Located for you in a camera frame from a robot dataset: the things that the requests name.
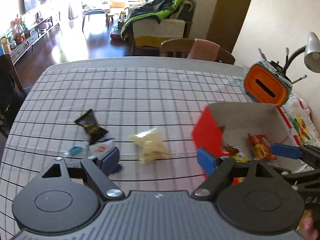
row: orange snack bag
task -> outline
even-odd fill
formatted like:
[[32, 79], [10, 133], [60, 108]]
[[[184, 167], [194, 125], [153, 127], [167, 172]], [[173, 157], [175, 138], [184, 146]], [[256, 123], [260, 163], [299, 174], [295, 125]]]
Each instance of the orange snack bag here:
[[265, 134], [251, 135], [248, 133], [248, 141], [255, 157], [267, 160], [276, 160], [277, 157], [270, 153], [270, 143]]

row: human hand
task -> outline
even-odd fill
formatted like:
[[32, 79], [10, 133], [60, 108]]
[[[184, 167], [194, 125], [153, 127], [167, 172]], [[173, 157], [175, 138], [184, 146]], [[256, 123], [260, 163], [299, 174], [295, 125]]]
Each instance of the human hand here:
[[316, 240], [318, 238], [319, 232], [313, 226], [313, 219], [311, 217], [303, 218], [301, 224], [302, 226], [298, 229], [298, 232], [305, 240]]

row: wooden chair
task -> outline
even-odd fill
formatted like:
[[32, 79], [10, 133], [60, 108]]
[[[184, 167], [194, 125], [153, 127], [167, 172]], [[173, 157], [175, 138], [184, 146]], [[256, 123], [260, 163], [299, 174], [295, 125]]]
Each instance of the wooden chair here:
[[5, 103], [5, 106], [0, 107], [0, 133], [7, 138], [13, 121], [32, 87], [23, 88], [16, 69], [12, 63], [10, 54], [4, 54], [0, 56], [0, 67], [0, 82], [3, 82], [5, 79], [7, 82], [9, 81], [9, 84], [14, 86], [16, 91], [18, 89], [18, 93], [16, 93], [15, 96], [12, 96], [12, 100], [8, 103], [8, 106], [6, 105], [7, 103]]
[[[191, 51], [193, 39], [171, 39], [161, 43], [160, 56], [169, 57], [172, 54], [173, 57], [184, 57], [186, 58]], [[226, 50], [220, 48], [216, 62], [222, 62], [233, 65], [236, 59]]]

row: silver lamp shade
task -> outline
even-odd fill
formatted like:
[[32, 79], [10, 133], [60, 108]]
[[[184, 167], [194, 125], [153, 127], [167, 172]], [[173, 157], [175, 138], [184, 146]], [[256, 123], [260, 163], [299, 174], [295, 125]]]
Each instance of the silver lamp shade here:
[[312, 72], [320, 73], [320, 41], [317, 35], [310, 32], [304, 53], [304, 64]]

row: crumpled plastic bag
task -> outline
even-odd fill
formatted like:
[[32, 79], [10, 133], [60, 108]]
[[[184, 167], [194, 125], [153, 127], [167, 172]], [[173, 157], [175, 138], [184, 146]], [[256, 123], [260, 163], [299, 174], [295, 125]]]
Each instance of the crumpled plastic bag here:
[[139, 160], [143, 163], [170, 156], [167, 147], [161, 140], [158, 128], [132, 135], [129, 140], [141, 147]]

